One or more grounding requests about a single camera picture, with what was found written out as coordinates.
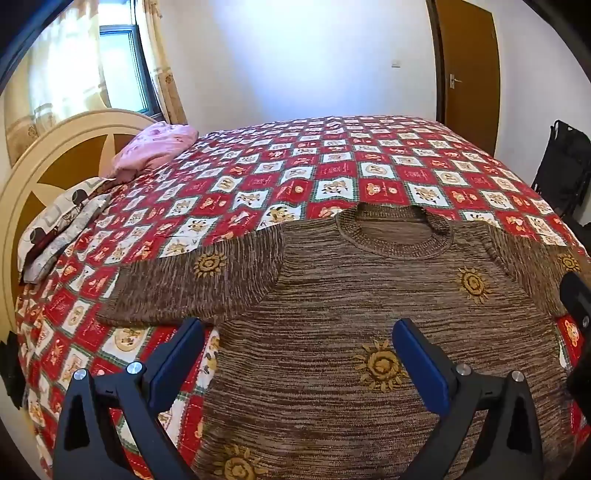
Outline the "brown knitted sweater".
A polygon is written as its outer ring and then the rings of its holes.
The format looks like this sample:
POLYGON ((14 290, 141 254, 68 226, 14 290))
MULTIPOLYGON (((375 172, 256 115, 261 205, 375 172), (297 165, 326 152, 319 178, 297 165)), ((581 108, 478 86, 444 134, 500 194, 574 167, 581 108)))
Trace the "brown knitted sweater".
POLYGON ((436 418, 391 342, 409 318, 484 374, 523 371, 545 475, 574 452, 559 362, 561 277, 589 260, 481 221, 362 203, 122 267, 99 312, 195 316, 219 334, 193 467, 203 479, 396 479, 436 418))

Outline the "grey pillow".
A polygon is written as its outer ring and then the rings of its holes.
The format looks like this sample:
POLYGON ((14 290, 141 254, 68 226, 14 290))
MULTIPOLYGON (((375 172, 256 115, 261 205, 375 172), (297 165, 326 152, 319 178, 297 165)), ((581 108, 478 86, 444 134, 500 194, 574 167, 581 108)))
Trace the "grey pillow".
POLYGON ((111 195, 108 193, 98 195, 89 200, 81 212, 69 223, 67 228, 59 233, 42 250, 40 255, 24 269, 22 280, 25 283, 39 284, 45 279, 57 262, 58 257, 79 237, 86 226, 107 207, 110 200, 111 195))

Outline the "patterned beige pillow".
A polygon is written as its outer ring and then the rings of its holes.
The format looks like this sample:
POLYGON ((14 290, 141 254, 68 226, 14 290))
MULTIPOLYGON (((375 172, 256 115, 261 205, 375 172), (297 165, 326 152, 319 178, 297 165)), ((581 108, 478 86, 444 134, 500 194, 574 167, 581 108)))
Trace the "patterned beige pillow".
POLYGON ((92 177, 58 195, 27 226, 17 247, 20 273, 42 250, 78 216, 86 203, 113 185, 113 179, 92 177))

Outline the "red patchwork bear blanket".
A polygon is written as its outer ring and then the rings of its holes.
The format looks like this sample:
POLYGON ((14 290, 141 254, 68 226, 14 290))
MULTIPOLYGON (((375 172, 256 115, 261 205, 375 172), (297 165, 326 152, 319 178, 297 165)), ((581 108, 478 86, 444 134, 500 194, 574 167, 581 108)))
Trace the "red patchwork bear blanket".
POLYGON ((212 132, 176 158, 112 186, 107 207, 16 300, 25 407, 44 470, 72 373, 113 373, 148 356, 167 328, 113 329, 96 313, 123 265, 182 254, 260 227, 328 218, 358 202, 417 204, 558 245, 589 260, 571 229, 503 163, 435 121, 297 119, 212 132))

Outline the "cream wooden headboard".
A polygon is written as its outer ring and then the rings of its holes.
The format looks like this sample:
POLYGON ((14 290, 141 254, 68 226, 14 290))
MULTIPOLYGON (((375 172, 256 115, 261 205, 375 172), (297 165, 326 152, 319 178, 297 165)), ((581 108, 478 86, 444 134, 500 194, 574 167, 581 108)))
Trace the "cream wooden headboard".
POLYGON ((116 152, 153 123, 122 109, 84 112, 43 134, 15 164, 1 190, 2 339, 16 328, 17 246, 26 227, 65 190, 102 172, 116 152))

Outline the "pink pillow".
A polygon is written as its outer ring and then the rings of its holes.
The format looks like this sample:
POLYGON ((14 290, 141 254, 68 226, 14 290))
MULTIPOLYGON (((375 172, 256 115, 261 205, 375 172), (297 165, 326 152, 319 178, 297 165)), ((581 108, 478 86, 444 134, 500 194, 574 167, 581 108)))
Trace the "pink pillow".
POLYGON ((197 130, 187 124, 169 124, 164 121, 151 124, 106 163, 99 175, 118 182, 128 182, 168 163, 192 146, 197 136, 197 130))

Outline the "brown wooden door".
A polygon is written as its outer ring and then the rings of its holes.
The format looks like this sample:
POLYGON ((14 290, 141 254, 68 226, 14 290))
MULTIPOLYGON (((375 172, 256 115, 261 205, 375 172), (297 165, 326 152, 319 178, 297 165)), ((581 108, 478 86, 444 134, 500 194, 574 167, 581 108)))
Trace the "brown wooden door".
POLYGON ((501 100, 501 70, 491 12, 468 1, 427 3, 437 74, 437 120, 493 155, 501 100), (449 88, 453 73, 461 83, 449 88))

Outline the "sheer yellow curtain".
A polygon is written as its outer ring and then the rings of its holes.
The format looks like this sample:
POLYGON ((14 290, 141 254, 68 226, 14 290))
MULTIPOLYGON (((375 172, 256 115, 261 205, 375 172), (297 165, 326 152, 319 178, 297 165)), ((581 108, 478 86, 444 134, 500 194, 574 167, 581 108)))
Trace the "sheer yellow curtain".
POLYGON ((111 106, 99 49, 97 1, 74 1, 46 27, 8 81, 4 119, 12 165, 44 133, 111 106))

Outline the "beige patterned curtain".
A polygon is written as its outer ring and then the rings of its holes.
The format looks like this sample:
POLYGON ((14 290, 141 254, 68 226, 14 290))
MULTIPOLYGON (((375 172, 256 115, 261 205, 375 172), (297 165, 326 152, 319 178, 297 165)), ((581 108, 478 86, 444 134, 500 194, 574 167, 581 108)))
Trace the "beige patterned curtain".
POLYGON ((136 21, 148 72, 164 119, 170 124, 186 124, 176 82, 170 68, 161 35, 158 1, 138 1, 136 21))

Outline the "window with dark frame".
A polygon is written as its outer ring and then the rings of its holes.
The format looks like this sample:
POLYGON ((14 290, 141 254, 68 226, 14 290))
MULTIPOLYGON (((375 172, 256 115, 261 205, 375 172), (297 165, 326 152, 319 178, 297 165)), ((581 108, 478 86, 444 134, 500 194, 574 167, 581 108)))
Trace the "window with dark frame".
POLYGON ((136 19, 136 1, 100 1, 99 48, 111 108, 162 120, 136 19))

